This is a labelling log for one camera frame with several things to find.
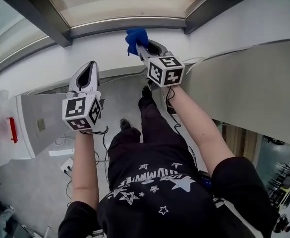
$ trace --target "blue object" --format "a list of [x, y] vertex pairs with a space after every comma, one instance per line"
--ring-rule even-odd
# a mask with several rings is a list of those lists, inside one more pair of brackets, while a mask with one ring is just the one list
[[126, 30], [127, 36], [125, 38], [126, 42], [129, 44], [127, 52], [138, 56], [138, 52], [136, 49], [136, 44], [141, 44], [145, 48], [148, 47], [149, 41], [148, 41], [148, 35], [146, 33], [145, 28], [133, 28], [133, 29], [127, 29]]

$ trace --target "white cube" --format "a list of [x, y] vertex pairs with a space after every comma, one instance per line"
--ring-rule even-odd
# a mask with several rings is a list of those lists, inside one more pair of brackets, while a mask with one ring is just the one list
[[160, 87], [181, 84], [184, 63], [176, 57], [158, 57], [148, 59], [147, 76]]
[[72, 130], [93, 129], [101, 109], [96, 94], [65, 99], [62, 102], [62, 119]]

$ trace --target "person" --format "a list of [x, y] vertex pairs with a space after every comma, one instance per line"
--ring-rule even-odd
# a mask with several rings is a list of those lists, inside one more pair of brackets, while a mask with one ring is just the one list
[[275, 233], [281, 233], [283, 231], [285, 231], [286, 233], [288, 233], [290, 231], [289, 220], [288, 220], [286, 214], [282, 214], [278, 218], [277, 223], [274, 226], [274, 232]]
[[[232, 154], [212, 119], [179, 85], [162, 90], [200, 150], [212, 192], [205, 188], [186, 141], [144, 87], [138, 103], [143, 143], [140, 131], [122, 119], [108, 151], [110, 192], [100, 202], [93, 135], [77, 132], [72, 201], [58, 237], [85, 238], [99, 229], [108, 238], [232, 237], [212, 194], [232, 203], [263, 237], [270, 237], [276, 212], [252, 163]], [[238, 230], [232, 233], [245, 237]]]

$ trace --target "shoe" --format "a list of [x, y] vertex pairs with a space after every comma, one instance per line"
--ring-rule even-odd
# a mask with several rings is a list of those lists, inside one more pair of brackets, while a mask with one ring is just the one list
[[151, 91], [148, 86], [144, 86], [141, 92], [141, 97], [151, 97]]
[[119, 126], [120, 126], [121, 130], [131, 128], [129, 121], [127, 119], [125, 119], [125, 118], [120, 120]]

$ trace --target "electrical outlet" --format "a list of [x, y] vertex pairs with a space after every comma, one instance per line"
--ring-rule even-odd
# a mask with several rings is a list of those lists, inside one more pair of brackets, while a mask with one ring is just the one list
[[73, 158], [69, 158], [61, 167], [60, 167], [60, 169], [62, 170], [62, 172], [63, 172], [63, 170], [67, 170], [68, 171], [68, 169], [67, 169], [67, 167], [70, 167], [71, 169], [73, 168]]

